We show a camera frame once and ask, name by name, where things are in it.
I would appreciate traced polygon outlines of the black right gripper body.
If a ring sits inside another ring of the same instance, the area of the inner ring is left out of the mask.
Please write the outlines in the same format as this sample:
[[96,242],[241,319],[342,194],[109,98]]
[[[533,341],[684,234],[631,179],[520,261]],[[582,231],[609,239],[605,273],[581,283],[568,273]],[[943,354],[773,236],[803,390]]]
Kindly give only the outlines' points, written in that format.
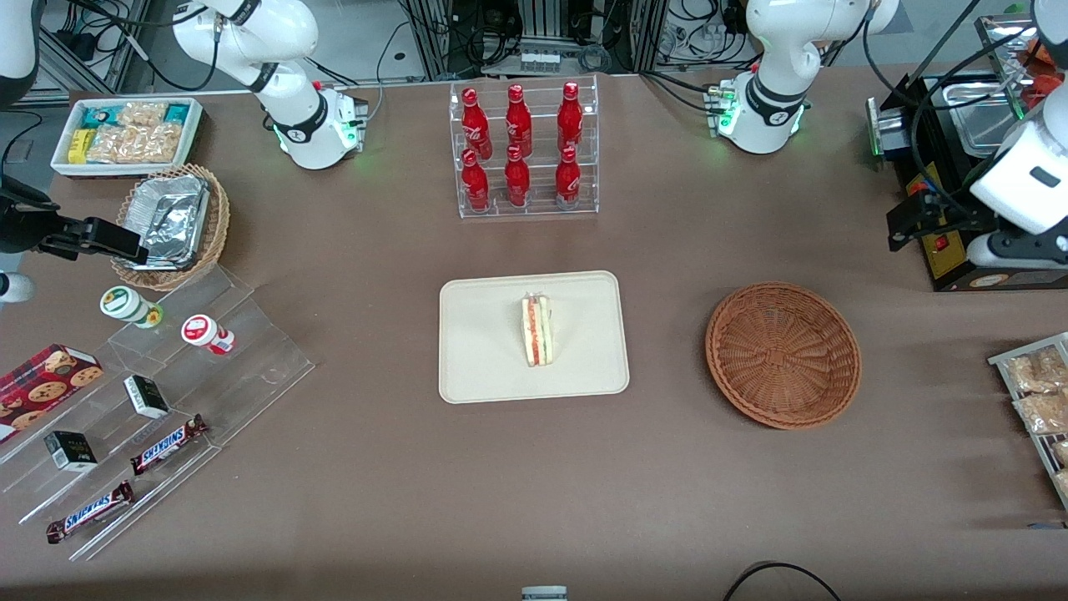
[[3,176],[1,193],[1,252],[22,254],[64,230],[58,206],[41,190]]

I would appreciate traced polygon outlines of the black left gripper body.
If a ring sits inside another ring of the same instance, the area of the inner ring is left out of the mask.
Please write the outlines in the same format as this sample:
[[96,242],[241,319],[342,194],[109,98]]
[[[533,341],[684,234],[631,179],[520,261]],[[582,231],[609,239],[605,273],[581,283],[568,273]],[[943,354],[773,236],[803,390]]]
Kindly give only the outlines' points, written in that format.
[[951,231],[988,235],[999,230],[995,213],[970,193],[940,194],[932,184],[920,188],[920,237]]

